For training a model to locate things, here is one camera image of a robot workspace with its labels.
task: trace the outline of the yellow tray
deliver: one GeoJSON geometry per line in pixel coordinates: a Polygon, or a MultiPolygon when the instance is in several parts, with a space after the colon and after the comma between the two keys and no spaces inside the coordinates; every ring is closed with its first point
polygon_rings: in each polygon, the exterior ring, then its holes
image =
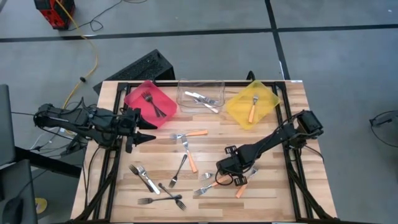
{"type": "Polygon", "coordinates": [[[254,81],[226,103],[226,110],[244,129],[251,129],[279,103],[280,98],[268,87],[260,81],[254,81]],[[253,122],[249,123],[254,95],[259,99],[254,110],[253,122]]]}

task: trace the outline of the butcher block tabletop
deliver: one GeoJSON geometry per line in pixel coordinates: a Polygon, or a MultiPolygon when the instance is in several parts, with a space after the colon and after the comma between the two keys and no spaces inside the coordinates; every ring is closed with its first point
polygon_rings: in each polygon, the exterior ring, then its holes
{"type": "MultiPolygon", "coordinates": [[[[286,81],[292,114],[309,110],[307,97],[302,82],[286,81]]],[[[98,107],[113,110],[117,82],[104,82],[98,100],[98,107]]],[[[237,95],[245,86],[226,86],[225,98],[229,100],[237,95]]],[[[159,87],[167,96],[175,101],[177,87],[159,87]]],[[[282,114],[284,101],[279,93],[282,114]]],[[[123,106],[124,92],[120,107],[123,106]]],[[[288,222],[294,221],[294,210],[290,196],[287,171],[282,146],[265,152],[255,163],[258,173],[250,179],[248,186],[240,198],[236,198],[239,187],[216,186],[201,196],[193,192],[204,185],[211,184],[214,179],[200,181],[199,176],[205,172],[216,172],[216,162],[226,158],[226,146],[252,144],[271,134],[278,127],[275,110],[262,118],[252,129],[244,130],[226,112],[225,105],[219,114],[214,113],[183,113],[177,108],[174,117],[157,130],[140,130],[145,134],[156,136],[155,140],[133,147],[132,153],[123,150],[119,163],[116,190],[114,193],[111,222],[288,222]],[[173,133],[189,133],[208,130],[205,136],[187,137],[189,148],[198,172],[193,173],[187,160],[178,175],[173,189],[169,183],[175,175],[185,149],[180,139],[170,139],[173,133]],[[160,195],[150,193],[143,182],[130,170],[129,165],[142,165],[148,176],[155,182],[162,183],[172,194],[182,195],[185,211],[179,209],[173,200],[138,205],[139,198],[163,198],[168,195],[162,191],[160,195]]],[[[309,140],[308,146],[319,149],[318,141],[309,140]]],[[[98,145],[91,141],[86,150],[84,169],[88,173],[91,157],[98,145]]],[[[104,149],[100,149],[93,160],[90,170],[88,199],[93,198],[98,189],[100,173],[103,165],[104,149]]],[[[333,199],[322,159],[319,155],[302,149],[301,160],[307,180],[307,187],[317,202],[331,216],[336,216],[333,199]]],[[[305,207],[300,190],[297,195],[303,217],[305,207]]],[[[104,194],[101,204],[100,218],[104,217],[108,191],[104,194]]],[[[85,204],[85,187],[83,173],[80,176],[78,189],[73,205],[72,217],[83,211],[85,204]]]]}

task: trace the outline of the pink tray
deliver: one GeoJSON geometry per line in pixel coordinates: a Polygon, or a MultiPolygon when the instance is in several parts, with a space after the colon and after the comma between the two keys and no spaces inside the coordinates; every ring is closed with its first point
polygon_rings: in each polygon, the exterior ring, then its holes
{"type": "Polygon", "coordinates": [[[140,108],[142,117],[158,128],[177,111],[177,104],[149,80],[143,82],[135,90],[130,92],[124,98],[124,103],[133,109],[140,108]],[[156,117],[154,107],[151,103],[145,101],[142,97],[143,93],[150,93],[152,95],[152,101],[156,107],[166,114],[166,117],[156,117]]]}

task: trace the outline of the floor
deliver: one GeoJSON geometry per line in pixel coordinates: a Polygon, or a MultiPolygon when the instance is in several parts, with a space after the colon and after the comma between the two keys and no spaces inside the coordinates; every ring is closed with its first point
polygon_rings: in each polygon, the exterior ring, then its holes
{"type": "MultiPolygon", "coordinates": [[[[117,2],[75,0],[73,17],[84,23],[117,2]]],[[[252,70],[258,79],[303,80],[311,109],[324,125],[320,145],[338,216],[395,223],[398,150],[379,142],[368,120],[398,104],[398,2],[268,3],[122,2],[98,18],[103,29],[82,28],[95,35],[99,66],[72,101],[84,96],[95,103],[92,86],[154,49],[171,62],[177,79],[237,80],[252,70]]],[[[0,0],[0,30],[1,83],[10,86],[13,111],[35,113],[43,103],[62,106],[78,78],[93,66],[90,46],[75,31],[53,30],[31,0],[0,0]]],[[[30,148],[42,132],[29,116],[13,115],[13,122],[16,144],[30,148]]],[[[398,144],[397,126],[376,131],[398,144]]],[[[63,143],[55,138],[51,147],[63,143]]],[[[80,164],[82,158],[79,152],[62,159],[80,164]]],[[[73,178],[49,172],[35,181],[36,196],[50,205],[40,223],[68,219],[76,185],[73,178]]]]}

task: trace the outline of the yellow cable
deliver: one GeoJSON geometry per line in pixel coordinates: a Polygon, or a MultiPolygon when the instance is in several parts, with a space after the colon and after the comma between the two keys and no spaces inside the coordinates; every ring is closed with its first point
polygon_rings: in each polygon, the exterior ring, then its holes
{"type": "MultiPolygon", "coordinates": [[[[98,51],[97,48],[95,47],[94,43],[92,43],[91,40],[87,39],[87,37],[84,36],[84,34],[82,33],[82,31],[80,30],[79,26],[77,25],[77,23],[73,20],[72,16],[69,14],[69,12],[64,8],[64,6],[59,2],[59,0],[55,0],[57,2],[57,4],[62,8],[62,10],[67,14],[67,16],[69,17],[69,19],[73,22],[73,25],[75,25],[76,30],[78,31],[79,35],[81,38],[87,40],[90,45],[93,48],[94,54],[95,54],[95,65],[94,67],[84,76],[85,79],[87,79],[90,75],[92,75],[94,73],[94,71],[97,69],[98,66],[98,51]]],[[[70,92],[68,98],[65,100],[63,107],[65,108],[70,100],[70,98],[73,96],[73,94],[75,94],[76,90],[79,88],[80,84],[82,83],[82,81],[78,82],[75,87],[73,88],[72,92],[70,92]]]]}

